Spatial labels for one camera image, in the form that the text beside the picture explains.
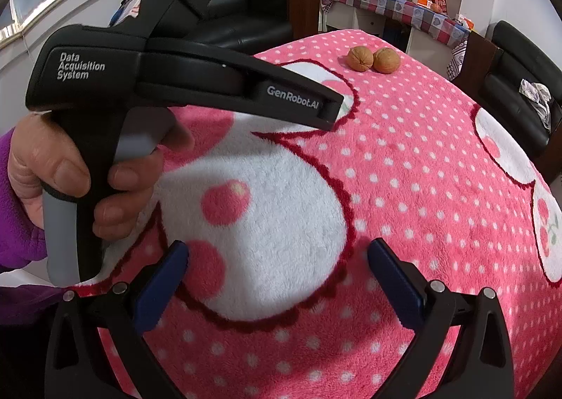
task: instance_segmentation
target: device handle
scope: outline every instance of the device handle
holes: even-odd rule
[[[43,184],[47,271],[52,284],[69,287],[99,274],[103,242],[93,233],[94,209],[115,193],[109,186],[114,163],[147,156],[175,124],[165,108],[60,110],[52,113],[74,141],[90,171],[91,187],[73,198]]]

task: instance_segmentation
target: checkered tablecloth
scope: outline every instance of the checkered tablecloth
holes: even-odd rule
[[[451,49],[468,38],[470,32],[449,17],[407,0],[322,0],[322,9],[325,13],[330,10],[334,2],[342,2],[348,6],[369,10],[400,21],[429,34]]]

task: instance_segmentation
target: walnut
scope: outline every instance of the walnut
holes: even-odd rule
[[[392,74],[400,67],[400,56],[395,50],[385,47],[374,55],[373,69],[381,74]]]
[[[369,70],[373,60],[373,53],[367,47],[354,47],[347,54],[347,65],[358,72]]]

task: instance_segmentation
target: plush tablecloth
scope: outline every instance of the plush tablecloth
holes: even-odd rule
[[[80,290],[130,280],[187,242],[184,283],[145,339],[189,399],[370,398],[413,336],[367,266],[379,236],[452,290],[497,290],[516,397],[560,346],[562,214],[548,187],[490,115],[407,55],[392,75],[351,71],[344,55],[359,44],[388,46],[346,30],[257,56],[345,95],[334,132],[176,109],[196,148],[166,152],[136,231]]]
[[[415,5],[407,0],[322,0],[322,7],[328,9],[333,2],[341,2],[355,8],[370,10],[393,20],[414,27],[434,40],[454,49],[468,38],[469,31],[446,15],[435,13],[428,8]]]

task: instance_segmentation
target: sofa backrest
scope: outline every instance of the sofa backrest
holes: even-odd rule
[[[494,28],[492,42],[504,50],[494,72],[499,72],[519,89],[521,79],[547,86],[562,105],[562,71],[533,42],[506,21]]]

